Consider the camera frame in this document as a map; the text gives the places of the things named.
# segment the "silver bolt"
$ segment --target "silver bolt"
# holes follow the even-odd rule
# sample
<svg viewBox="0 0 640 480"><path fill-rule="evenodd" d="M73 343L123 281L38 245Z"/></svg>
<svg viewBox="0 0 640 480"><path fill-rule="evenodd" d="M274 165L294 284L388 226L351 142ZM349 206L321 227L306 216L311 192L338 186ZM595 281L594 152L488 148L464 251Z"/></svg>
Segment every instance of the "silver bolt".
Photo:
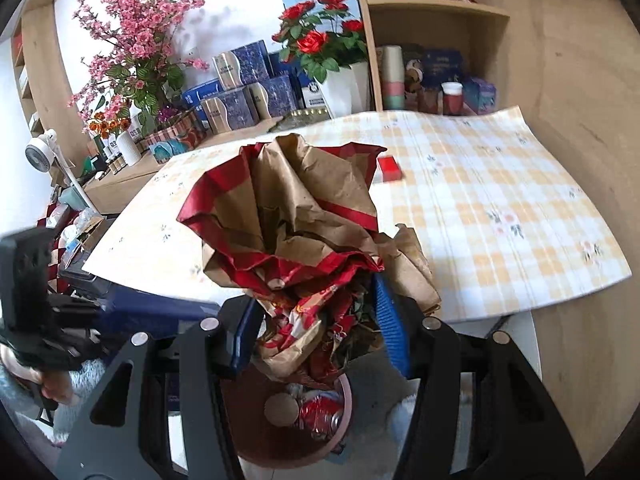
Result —
<svg viewBox="0 0 640 480"><path fill-rule="evenodd" d="M215 317L207 317L200 322L200 328L205 332L215 330L220 325L220 322Z"/></svg>
<svg viewBox="0 0 640 480"><path fill-rule="evenodd" d="M422 320L422 326L427 330L439 330L442 323L437 317L429 316Z"/></svg>
<svg viewBox="0 0 640 480"><path fill-rule="evenodd" d="M494 341L498 343L498 345L506 345L509 341L511 341L511 337L509 337L509 334L503 332L502 330L497 330L496 332L494 332L494 335L492 337L494 338Z"/></svg>
<svg viewBox="0 0 640 480"><path fill-rule="evenodd" d="M149 336L145 332L137 332L131 336L133 346L142 346L147 341L149 341Z"/></svg>

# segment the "white fan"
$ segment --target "white fan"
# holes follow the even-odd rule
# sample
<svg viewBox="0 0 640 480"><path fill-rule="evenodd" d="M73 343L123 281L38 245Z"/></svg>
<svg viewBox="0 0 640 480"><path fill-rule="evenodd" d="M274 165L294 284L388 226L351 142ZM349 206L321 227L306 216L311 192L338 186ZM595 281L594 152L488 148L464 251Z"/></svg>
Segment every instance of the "white fan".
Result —
<svg viewBox="0 0 640 480"><path fill-rule="evenodd" d="M82 186L80 186L80 183L74 177L69 165L66 163L65 157L62 155L62 150L60 150L60 146L58 146L58 143L56 142L56 137L57 135L55 130L47 130L43 134L34 137L27 144L27 147L24 150L24 155L27 156L27 160L36 170L43 173L47 173L47 171L51 169L53 160L56 158L60 168L65 172L73 187L76 188L78 194L91 209L98 211L95 208L95 205L91 202L91 199L89 199L84 192L84 189L82 189Z"/></svg>

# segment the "stack of paper cups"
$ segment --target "stack of paper cups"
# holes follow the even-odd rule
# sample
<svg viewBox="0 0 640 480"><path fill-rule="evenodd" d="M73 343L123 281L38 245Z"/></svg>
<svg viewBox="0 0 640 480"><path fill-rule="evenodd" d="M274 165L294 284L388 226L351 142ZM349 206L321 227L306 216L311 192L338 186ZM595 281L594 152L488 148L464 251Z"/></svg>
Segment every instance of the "stack of paper cups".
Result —
<svg viewBox="0 0 640 480"><path fill-rule="evenodd" d="M404 61L399 45L377 49L385 110L404 110Z"/></svg>

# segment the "white vase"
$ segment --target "white vase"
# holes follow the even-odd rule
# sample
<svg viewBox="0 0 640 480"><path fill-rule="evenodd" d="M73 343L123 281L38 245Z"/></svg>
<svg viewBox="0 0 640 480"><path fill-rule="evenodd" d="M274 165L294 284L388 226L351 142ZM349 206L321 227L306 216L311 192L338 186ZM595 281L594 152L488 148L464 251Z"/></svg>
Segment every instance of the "white vase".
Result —
<svg viewBox="0 0 640 480"><path fill-rule="evenodd" d="M322 98L332 119L370 109L369 62L341 66L340 72L328 71L324 83L318 82Z"/></svg>
<svg viewBox="0 0 640 480"><path fill-rule="evenodd" d="M116 139L116 144L118 145L120 153L124 157L124 161L127 166L133 166L142 158L140 156L140 150L136 146L136 143L133 142L129 132L121 133Z"/></svg>

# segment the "tablecloth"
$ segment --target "tablecloth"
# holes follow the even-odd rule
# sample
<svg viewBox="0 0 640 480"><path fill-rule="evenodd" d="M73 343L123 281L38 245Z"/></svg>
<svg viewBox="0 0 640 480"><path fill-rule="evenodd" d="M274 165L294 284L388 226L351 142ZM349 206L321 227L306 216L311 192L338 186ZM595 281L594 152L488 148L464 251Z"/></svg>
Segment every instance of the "tablecloth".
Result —
<svg viewBox="0 0 640 480"><path fill-rule="evenodd" d="M517 107L473 118L366 112L295 131L316 146L379 144L396 158L404 178L370 190L378 224L390 236L401 222L416 229L445 321L560 303L631 275L602 216ZM252 142L172 158L129 203L84 270L173 298L220 303L238 295L203 274L201 241L175 218L204 171Z"/></svg>

